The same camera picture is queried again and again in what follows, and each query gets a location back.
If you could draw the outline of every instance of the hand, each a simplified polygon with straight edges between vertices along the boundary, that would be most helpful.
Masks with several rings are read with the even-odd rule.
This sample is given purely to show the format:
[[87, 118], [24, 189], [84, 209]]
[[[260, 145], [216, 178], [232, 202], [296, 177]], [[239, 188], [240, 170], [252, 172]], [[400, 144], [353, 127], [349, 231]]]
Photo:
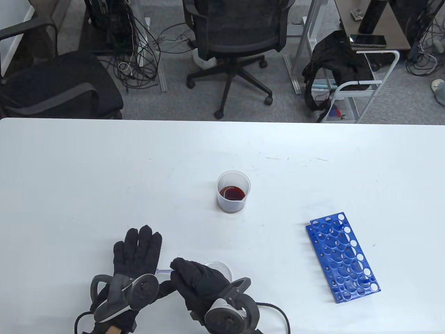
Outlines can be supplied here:
[[[148, 225], [143, 226], [139, 233], [137, 229], [131, 228], [125, 236], [125, 241], [119, 241], [114, 245], [114, 274], [122, 274], [133, 279], [144, 274], [154, 274], [158, 266], [161, 244], [161, 235], [158, 232], [152, 234]], [[162, 282], [159, 285], [158, 295], [153, 302], [173, 291], [175, 291], [175, 288], [171, 281]], [[107, 299], [108, 292], [109, 285], [107, 284], [99, 293], [97, 301], [91, 305], [91, 312], [94, 312]], [[96, 324], [95, 329], [114, 326], [121, 329], [123, 333], [128, 333], [132, 329], [138, 313], [138, 311], [128, 310], [109, 320], [105, 326]]]
[[204, 325], [207, 311], [230, 282], [218, 270], [180, 257], [170, 267], [174, 270], [170, 275], [174, 288], [184, 298], [187, 309]]

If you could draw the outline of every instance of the office chair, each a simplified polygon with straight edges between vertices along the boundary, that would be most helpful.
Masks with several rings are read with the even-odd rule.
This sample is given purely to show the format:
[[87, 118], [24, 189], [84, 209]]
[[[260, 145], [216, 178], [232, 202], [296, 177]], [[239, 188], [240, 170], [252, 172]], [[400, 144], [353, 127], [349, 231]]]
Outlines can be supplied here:
[[38, 16], [2, 29], [0, 41], [48, 26], [56, 32], [54, 59], [9, 78], [2, 77], [0, 68], [0, 118], [122, 119], [122, 96], [94, 55], [79, 51], [57, 55], [57, 27], [51, 18]]
[[221, 106], [213, 115], [224, 116], [224, 106], [234, 76], [267, 93], [264, 104], [273, 102], [272, 91], [243, 67], [259, 62], [267, 67], [264, 55], [268, 50], [281, 51], [286, 45], [287, 15], [295, 0], [182, 0], [186, 24], [193, 29], [198, 55], [203, 60], [217, 58], [222, 64], [187, 75], [187, 87], [195, 87], [193, 79], [227, 73]]

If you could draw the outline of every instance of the chair wheel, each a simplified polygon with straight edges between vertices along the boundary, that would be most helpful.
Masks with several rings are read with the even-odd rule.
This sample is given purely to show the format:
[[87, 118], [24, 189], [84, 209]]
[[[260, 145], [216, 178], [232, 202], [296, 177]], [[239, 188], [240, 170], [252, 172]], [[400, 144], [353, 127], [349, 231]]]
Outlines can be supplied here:
[[188, 89], [193, 89], [195, 86], [196, 86], [196, 84], [192, 79], [187, 80], [187, 88]]
[[274, 99], [272, 98], [272, 96], [268, 96], [265, 100], [264, 100], [264, 104], [267, 106], [270, 106], [272, 104], [272, 102], [274, 101]]
[[267, 61], [266, 60], [261, 60], [259, 62], [259, 68], [265, 69], [266, 67], [267, 67]]
[[213, 116], [215, 116], [216, 119], [222, 119], [224, 117], [224, 111], [217, 110], [213, 113]]

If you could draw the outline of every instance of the petri dish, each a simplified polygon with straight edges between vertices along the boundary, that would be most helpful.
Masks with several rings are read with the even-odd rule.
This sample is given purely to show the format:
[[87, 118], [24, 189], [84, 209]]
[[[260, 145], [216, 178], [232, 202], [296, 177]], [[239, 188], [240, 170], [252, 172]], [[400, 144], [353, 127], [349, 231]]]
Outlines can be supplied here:
[[218, 270], [224, 277], [232, 282], [232, 272], [229, 267], [227, 267], [224, 263], [219, 261], [210, 261], [205, 264], [207, 267]]

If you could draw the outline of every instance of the pipette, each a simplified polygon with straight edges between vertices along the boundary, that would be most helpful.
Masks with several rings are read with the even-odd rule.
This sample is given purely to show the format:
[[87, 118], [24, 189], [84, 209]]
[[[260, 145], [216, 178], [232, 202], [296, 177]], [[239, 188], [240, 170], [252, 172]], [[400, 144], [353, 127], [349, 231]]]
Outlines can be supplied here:
[[156, 274], [169, 274], [172, 271], [171, 269], [156, 269]]

